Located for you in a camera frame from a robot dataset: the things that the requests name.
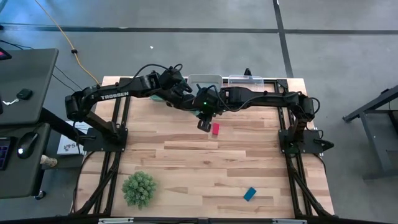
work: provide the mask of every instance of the keyboard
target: keyboard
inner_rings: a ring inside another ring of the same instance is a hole
[[[15,137],[0,137],[0,170],[6,170]]]

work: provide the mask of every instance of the black mounting bracket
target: black mounting bracket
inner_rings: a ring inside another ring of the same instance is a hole
[[[302,142],[289,142],[288,130],[279,130],[279,144],[282,153],[323,153],[325,150],[333,147],[333,143],[319,138],[317,131],[304,130]]]
[[[104,138],[102,133],[97,129],[89,128],[87,136],[95,136],[95,138],[87,139],[83,150],[88,152],[123,152],[126,147],[129,130],[127,128],[119,128],[118,132],[118,141],[111,141]]]
[[[251,75],[250,68],[246,68],[243,75],[245,75],[245,76],[252,76],[252,75]]]
[[[287,90],[289,88],[289,85],[287,84],[286,79],[277,79],[276,82],[284,89]]]

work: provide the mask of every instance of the gray floor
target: gray floor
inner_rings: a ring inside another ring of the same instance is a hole
[[[10,0],[0,13],[0,23],[52,25],[33,1],[21,2]],[[277,27],[272,0],[40,2],[61,25],[68,26]],[[398,2],[393,0],[280,0],[279,4],[286,29],[398,29]],[[286,77],[278,34],[71,32],[68,36],[82,63],[99,80],[105,75],[132,75],[147,63],[183,63],[185,75],[241,74],[249,67],[254,75]],[[79,69],[59,32],[5,31],[0,32],[0,39],[34,48],[58,48],[57,65],[81,86],[93,84]],[[335,143],[335,148],[325,153],[325,162],[336,214],[398,223],[398,179],[362,180],[362,175],[378,170],[376,154],[368,146],[359,120],[345,124],[341,119],[398,84],[397,36],[287,35],[286,39],[294,77],[304,78],[308,94],[322,103],[315,124],[325,131],[325,139]],[[59,73],[55,75],[64,80]],[[45,106],[66,118],[63,98],[70,93],[52,80]],[[76,172],[48,172],[43,184],[49,193],[45,200],[0,200],[0,219],[66,214]]]

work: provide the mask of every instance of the small blue block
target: small blue block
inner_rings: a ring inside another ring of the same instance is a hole
[[[253,198],[254,194],[257,192],[254,188],[249,188],[249,190],[244,194],[243,198],[247,201],[250,201],[251,198]]]

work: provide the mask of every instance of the black cable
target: black cable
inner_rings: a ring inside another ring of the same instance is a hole
[[[131,80],[130,80],[128,83],[126,83],[125,85],[121,86],[120,88],[123,88],[123,87],[125,87],[125,86],[130,85],[130,84],[132,83],[132,81],[134,81],[134,79],[138,76],[138,74],[140,74],[140,73],[143,71],[143,69],[145,69],[145,68],[147,68],[147,67],[150,67],[150,66],[160,67],[160,68],[164,68],[165,70],[171,71],[169,68],[166,68],[166,67],[163,66],[163,65],[158,65],[158,64],[150,63],[150,64],[147,64],[147,65],[144,65],[143,67],[141,67],[141,68],[138,70],[138,72],[131,78]],[[177,70],[177,71],[179,72],[179,71],[181,71],[181,69],[182,69],[182,64],[176,64],[176,66],[174,66],[174,68],[176,68],[176,67],[178,67],[178,66],[180,66],[180,69]]]
[[[87,156],[84,158],[83,162],[81,163],[79,174],[78,174],[77,180],[76,180],[76,186],[75,186],[75,189],[73,189],[72,207],[70,208],[69,213],[75,212],[75,201],[76,201],[76,196],[77,196],[77,188],[78,188],[78,184],[79,184],[80,174],[81,174],[81,171],[83,170],[83,167],[84,167],[86,161],[88,160],[88,158],[90,158],[90,156],[92,154],[94,154],[94,152],[90,152],[89,154],[87,154]]]
[[[316,114],[319,111],[319,109],[321,108],[321,102],[319,102],[319,100],[316,99],[315,97],[308,97],[308,99],[315,100],[318,103],[318,108],[314,112],[314,114]]]
[[[56,69],[58,69],[58,71],[60,71],[60,73],[62,73],[62,75],[64,75],[67,79],[69,79],[71,82],[73,82],[73,84],[75,84],[77,87],[79,87],[80,90],[83,90],[79,85],[77,85],[72,79],[70,79],[69,77],[67,77],[67,75],[57,66],[55,66]]]
[[[325,173],[326,173],[326,164],[325,164],[325,161],[323,161],[323,159],[322,159],[319,155],[317,155],[316,153],[313,153],[313,155],[314,155],[315,157],[317,157],[317,158],[322,162],[322,164],[323,164],[323,169],[325,170]]]
[[[27,48],[27,49],[32,49],[32,50],[34,50],[33,47],[23,46],[23,45],[21,45],[21,44],[15,44],[15,45],[18,45],[18,46],[20,46],[20,47],[25,47],[25,48]]]
[[[209,90],[211,87],[215,87],[216,94],[218,95],[217,87],[216,87],[215,85],[211,85],[211,86],[207,87],[206,90],[205,90],[204,92],[206,92],[207,90]],[[191,101],[191,100],[192,100],[192,102],[194,102],[195,99],[198,98],[198,96],[199,96],[199,95],[196,95],[193,99],[185,100],[185,101],[183,101],[182,103],[186,103],[186,102]]]
[[[256,99],[256,98],[262,97],[262,96],[252,97],[251,99],[246,100],[238,109],[232,110],[231,108],[229,108],[229,106],[226,105],[226,103],[224,102],[224,100],[221,99],[220,93],[218,92],[217,87],[216,87],[215,85],[209,86],[209,87],[207,88],[207,90],[209,90],[211,87],[213,87],[214,90],[216,91],[218,100],[220,100],[220,101],[222,102],[222,104],[225,106],[225,108],[227,108],[227,109],[228,109],[229,111],[231,111],[231,112],[238,112],[240,109],[243,108],[244,105],[246,105],[247,103],[249,103],[249,101],[251,101],[251,100],[253,100],[253,99]]]
[[[62,83],[64,86],[68,87],[69,89],[71,89],[72,91],[76,92],[76,90],[74,90],[72,87],[68,86],[67,84],[65,84],[63,81],[61,81],[58,77],[56,77],[54,74],[51,74],[54,78],[56,78],[60,83]]]
[[[177,71],[179,72],[179,71],[181,71],[181,69],[182,69],[182,64],[180,63],[180,64],[176,64],[175,66],[174,66],[174,68],[177,68],[178,66],[180,66],[180,69],[177,69]]]
[[[320,136],[319,138],[320,138],[320,139],[323,138],[323,130],[309,129],[307,125],[308,125],[308,123],[305,125],[305,128],[306,128],[307,130],[309,130],[309,131],[311,131],[311,132],[318,132],[318,133],[321,133],[321,136]]]
[[[0,42],[3,42],[3,43],[5,43],[5,44],[9,44],[9,45],[11,45],[11,46],[14,46],[14,47],[17,47],[17,48],[19,48],[19,49],[23,50],[23,48],[22,48],[22,47],[20,47],[20,46],[18,46],[17,44],[12,44],[12,43],[10,43],[10,42],[7,42],[7,41],[5,41],[5,40],[0,40]]]

